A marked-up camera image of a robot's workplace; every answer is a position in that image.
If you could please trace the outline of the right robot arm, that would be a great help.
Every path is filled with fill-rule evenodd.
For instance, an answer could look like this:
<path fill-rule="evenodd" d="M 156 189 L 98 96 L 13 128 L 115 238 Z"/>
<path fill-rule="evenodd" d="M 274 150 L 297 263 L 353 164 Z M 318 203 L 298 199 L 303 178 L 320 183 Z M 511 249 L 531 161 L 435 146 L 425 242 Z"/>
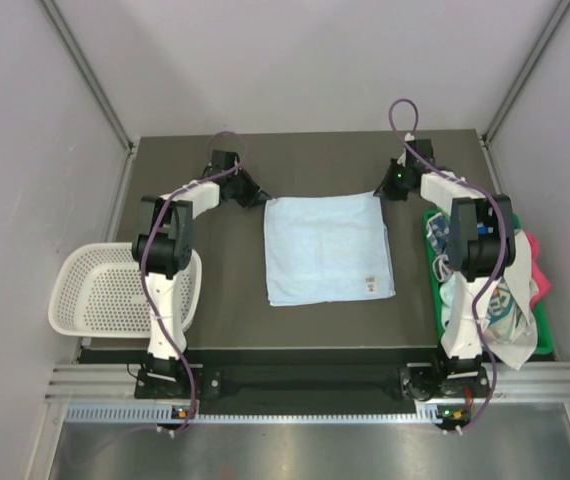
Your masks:
<path fill-rule="evenodd" d="M 487 385 L 481 324 L 492 291 L 515 259 L 511 200 L 439 169 L 429 139 L 408 134 L 401 143 L 404 153 L 390 161 L 375 195 L 405 201 L 414 193 L 449 217 L 445 252 L 455 279 L 454 298 L 431 380 L 437 392 L 452 396 Z"/>

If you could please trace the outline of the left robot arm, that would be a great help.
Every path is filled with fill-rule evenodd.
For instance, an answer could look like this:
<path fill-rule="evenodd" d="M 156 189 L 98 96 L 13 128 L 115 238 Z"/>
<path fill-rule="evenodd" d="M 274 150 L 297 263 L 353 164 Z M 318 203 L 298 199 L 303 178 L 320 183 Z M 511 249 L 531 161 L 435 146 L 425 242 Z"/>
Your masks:
<path fill-rule="evenodd" d="M 138 232 L 131 246 L 150 312 L 141 382 L 157 382 L 170 398 L 196 395 L 195 375 L 185 357 L 181 304 L 188 302 L 188 311 L 194 312 L 198 301 L 180 287 L 182 274 L 199 267 L 193 247 L 194 220 L 227 201 L 252 208 L 269 199 L 244 168 L 243 157 L 227 150 L 210 153 L 201 177 L 169 194 L 141 199 Z"/>

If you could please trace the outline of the light blue towel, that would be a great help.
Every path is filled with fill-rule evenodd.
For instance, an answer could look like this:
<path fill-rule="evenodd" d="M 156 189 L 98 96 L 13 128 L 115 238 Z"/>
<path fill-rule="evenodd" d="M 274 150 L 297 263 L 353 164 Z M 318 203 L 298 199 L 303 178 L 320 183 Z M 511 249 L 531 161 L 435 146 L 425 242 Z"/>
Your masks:
<path fill-rule="evenodd" d="M 382 205 L 372 192 L 272 199 L 265 206 L 264 243 L 272 307 L 396 294 Z"/>

